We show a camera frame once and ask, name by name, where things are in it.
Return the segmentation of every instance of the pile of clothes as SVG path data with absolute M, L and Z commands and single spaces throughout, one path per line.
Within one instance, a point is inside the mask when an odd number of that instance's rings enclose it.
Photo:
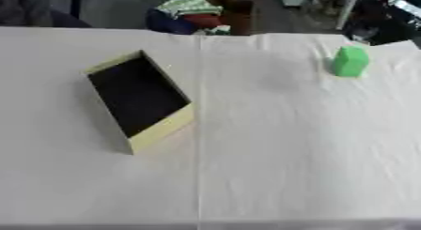
M 235 20 L 226 16 L 246 5 L 245 12 L 238 12 Z M 234 22 L 250 24 L 253 3 L 234 0 L 169 0 L 152 8 L 147 14 L 147 27 L 150 30 L 180 35 L 231 35 Z

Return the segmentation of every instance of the floor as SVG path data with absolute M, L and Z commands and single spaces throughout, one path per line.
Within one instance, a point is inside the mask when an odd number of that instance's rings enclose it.
M 82 19 L 99 28 L 145 28 L 144 15 L 149 8 L 165 0 L 84 0 Z M 255 2 L 253 32 L 326 33 L 325 29 L 303 18 L 299 9 L 285 9 L 280 0 Z M 69 0 L 52 0 L 53 7 L 68 11 Z

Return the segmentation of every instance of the table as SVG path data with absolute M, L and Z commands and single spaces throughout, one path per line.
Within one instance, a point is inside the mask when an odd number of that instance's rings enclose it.
M 410 41 L 366 47 L 361 79 L 326 71 L 350 44 L 334 35 L 0 28 L 0 42 L 1 224 L 421 217 Z M 197 116 L 129 156 L 83 71 L 139 49 Z

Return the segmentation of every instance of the dark fabric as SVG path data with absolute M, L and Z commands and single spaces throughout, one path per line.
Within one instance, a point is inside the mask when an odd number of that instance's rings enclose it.
M 182 18 L 186 21 L 189 21 L 197 27 L 205 29 L 205 28 L 215 28 L 218 25 L 221 25 L 221 21 L 219 20 L 219 16 L 214 14 L 193 14 L 193 15 L 184 15 Z
M 85 23 L 69 14 L 62 13 L 57 10 L 52 10 L 51 15 L 53 17 L 54 27 L 66 27 L 66 28 L 90 28 L 88 23 Z
M 147 13 L 147 28 L 152 31 L 192 35 L 198 27 L 182 18 L 172 19 L 158 9 L 150 9 Z
M 0 25 L 53 26 L 48 0 L 0 0 Z

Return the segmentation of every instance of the open box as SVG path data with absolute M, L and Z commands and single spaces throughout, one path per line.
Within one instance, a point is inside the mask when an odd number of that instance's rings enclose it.
M 133 153 L 194 118 L 192 102 L 143 51 L 89 69 L 87 77 Z

